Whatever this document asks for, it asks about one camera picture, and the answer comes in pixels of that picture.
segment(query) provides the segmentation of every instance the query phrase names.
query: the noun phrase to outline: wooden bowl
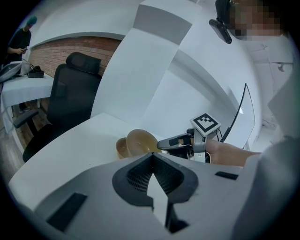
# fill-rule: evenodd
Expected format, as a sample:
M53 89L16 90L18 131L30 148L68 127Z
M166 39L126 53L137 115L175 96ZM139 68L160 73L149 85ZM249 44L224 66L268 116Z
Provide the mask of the wooden bowl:
M126 145L127 142L126 139L127 139L126 137L120 138L116 143L116 149L117 149L117 154L119 159L129 157L127 145Z
M132 130L127 136L127 150L130 157L143 155L148 152L161 152L156 145L157 139L142 129Z

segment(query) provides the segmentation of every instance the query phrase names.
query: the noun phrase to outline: wooden floor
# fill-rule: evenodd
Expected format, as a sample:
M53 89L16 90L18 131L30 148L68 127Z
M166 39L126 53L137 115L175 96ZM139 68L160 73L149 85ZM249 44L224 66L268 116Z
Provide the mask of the wooden floor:
M26 105L30 106L32 109L37 109L36 101L27 102ZM13 113L13 119L20 116L18 105L13 106ZM37 130L41 129L48 123L46 114L41 109L39 109L39 114L33 118L33 121ZM25 148L33 137L29 127L27 124L24 124L16 131L23 148ZM2 117L0 117L0 173L4 182L8 184L13 175L23 164L22 154L15 143L12 133L6 133Z

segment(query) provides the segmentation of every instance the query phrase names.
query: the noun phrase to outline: chair armrest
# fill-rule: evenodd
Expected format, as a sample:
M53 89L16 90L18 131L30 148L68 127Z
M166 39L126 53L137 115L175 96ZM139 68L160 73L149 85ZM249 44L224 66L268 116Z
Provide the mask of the chair armrest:
M31 120L35 115L38 115L38 110L30 110L28 112L23 113L20 117L18 117L14 121L14 127L19 128L24 123L26 123L28 120Z

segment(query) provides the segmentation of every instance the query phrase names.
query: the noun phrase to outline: small bowl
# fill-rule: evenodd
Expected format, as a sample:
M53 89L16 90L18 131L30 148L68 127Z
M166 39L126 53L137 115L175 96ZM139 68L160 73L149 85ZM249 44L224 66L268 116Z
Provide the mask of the small bowl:
M116 149L119 159L127 158L128 150L127 150L127 144L126 144L126 137L120 138L116 143Z
M157 148L157 139L142 129L132 130L127 135L127 150L130 157L143 155L148 152L161 152Z

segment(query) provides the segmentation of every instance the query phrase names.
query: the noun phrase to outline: office chair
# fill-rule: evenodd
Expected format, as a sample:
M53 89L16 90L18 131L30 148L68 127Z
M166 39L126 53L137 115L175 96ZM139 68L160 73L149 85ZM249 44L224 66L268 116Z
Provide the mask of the office chair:
M90 118L101 76L98 75L100 59L74 52L66 63L57 67L47 111L47 124L37 131L32 118L38 110L22 114L14 121L19 128L27 123L33 138L27 145L23 160L27 162L44 146L69 129Z

